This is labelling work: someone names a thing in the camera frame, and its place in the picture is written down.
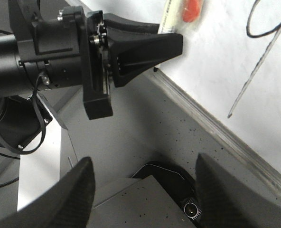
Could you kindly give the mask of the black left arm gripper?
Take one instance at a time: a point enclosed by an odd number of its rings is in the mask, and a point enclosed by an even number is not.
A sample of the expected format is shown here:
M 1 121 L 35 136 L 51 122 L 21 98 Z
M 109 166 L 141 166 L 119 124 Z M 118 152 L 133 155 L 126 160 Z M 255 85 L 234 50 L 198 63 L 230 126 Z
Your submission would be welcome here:
M 85 14 L 81 6 L 63 8 L 57 20 L 45 21 L 35 7 L 33 42 L 36 62 L 51 66 L 39 70 L 39 84 L 64 86 L 64 69 L 73 70 L 72 85 L 83 86 L 83 104 L 90 120 L 113 115 L 107 75 L 106 38 L 115 87 L 127 85 L 144 71 L 183 52 L 183 35 L 159 34 L 158 24 L 126 19 L 104 19 L 102 11 Z

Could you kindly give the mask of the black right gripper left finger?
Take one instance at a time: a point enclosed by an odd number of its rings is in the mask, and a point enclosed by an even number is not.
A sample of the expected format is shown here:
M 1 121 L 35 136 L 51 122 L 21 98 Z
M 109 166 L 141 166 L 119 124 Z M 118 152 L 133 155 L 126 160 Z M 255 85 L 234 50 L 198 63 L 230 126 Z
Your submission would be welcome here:
M 93 162 L 84 157 L 43 195 L 0 220 L 0 228 L 85 228 L 94 195 Z

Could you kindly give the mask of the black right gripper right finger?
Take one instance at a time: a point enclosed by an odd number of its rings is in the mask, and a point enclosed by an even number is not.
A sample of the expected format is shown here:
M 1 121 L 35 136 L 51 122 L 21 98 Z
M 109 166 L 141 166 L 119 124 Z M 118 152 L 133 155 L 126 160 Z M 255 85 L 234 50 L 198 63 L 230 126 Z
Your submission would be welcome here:
M 207 154 L 196 161 L 196 192 L 206 228 L 281 228 L 281 207 L 242 184 Z

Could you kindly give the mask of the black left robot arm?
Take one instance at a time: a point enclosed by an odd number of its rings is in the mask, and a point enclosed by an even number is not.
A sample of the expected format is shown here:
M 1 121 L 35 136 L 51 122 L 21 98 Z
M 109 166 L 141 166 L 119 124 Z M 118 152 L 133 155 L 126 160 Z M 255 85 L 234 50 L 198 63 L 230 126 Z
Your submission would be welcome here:
M 110 80 L 127 85 L 183 52 L 183 36 L 159 25 L 67 6 L 45 20 L 38 0 L 8 1 L 11 32 L 0 31 L 0 147 L 19 156 L 46 137 L 50 120 L 39 91 L 81 85 L 90 120 L 112 116 Z

